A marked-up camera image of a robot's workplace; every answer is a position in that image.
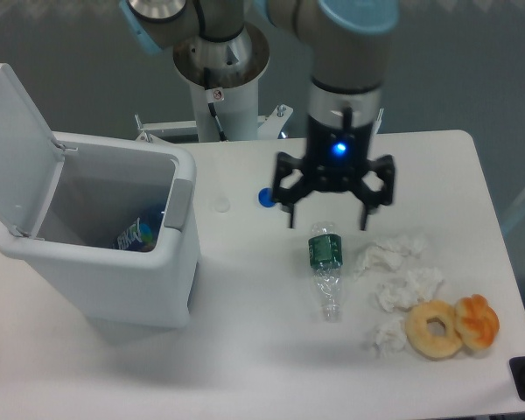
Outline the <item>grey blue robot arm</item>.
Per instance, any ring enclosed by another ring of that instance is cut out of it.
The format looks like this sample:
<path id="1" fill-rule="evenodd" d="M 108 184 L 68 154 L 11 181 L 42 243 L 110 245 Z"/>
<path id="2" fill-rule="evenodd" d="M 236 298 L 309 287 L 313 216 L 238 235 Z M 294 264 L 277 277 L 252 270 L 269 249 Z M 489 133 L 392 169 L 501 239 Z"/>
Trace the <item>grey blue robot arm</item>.
<path id="1" fill-rule="evenodd" d="M 169 50 L 188 84 L 201 142 L 254 140 L 269 28 L 311 52 L 305 151 L 279 153 L 272 201 L 293 213 L 311 193 L 352 193 L 368 217 L 394 199 L 391 156 L 370 159 L 382 85 L 399 18 L 395 1 L 123 1 L 151 53 Z"/>

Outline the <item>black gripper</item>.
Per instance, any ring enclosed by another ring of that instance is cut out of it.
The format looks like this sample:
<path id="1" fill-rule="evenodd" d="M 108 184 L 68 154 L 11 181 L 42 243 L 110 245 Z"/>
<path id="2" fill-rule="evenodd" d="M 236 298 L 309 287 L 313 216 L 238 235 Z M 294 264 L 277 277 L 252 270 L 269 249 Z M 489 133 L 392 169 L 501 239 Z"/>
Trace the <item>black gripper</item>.
<path id="1" fill-rule="evenodd" d="M 310 116 L 304 159 L 277 153 L 270 197 L 290 216 L 289 228 L 295 227 L 296 204 L 312 191 L 353 192 L 362 204 L 361 231 L 371 214 L 393 203 L 395 160 L 392 155 L 368 160 L 372 131 L 371 122 L 345 132 Z"/>

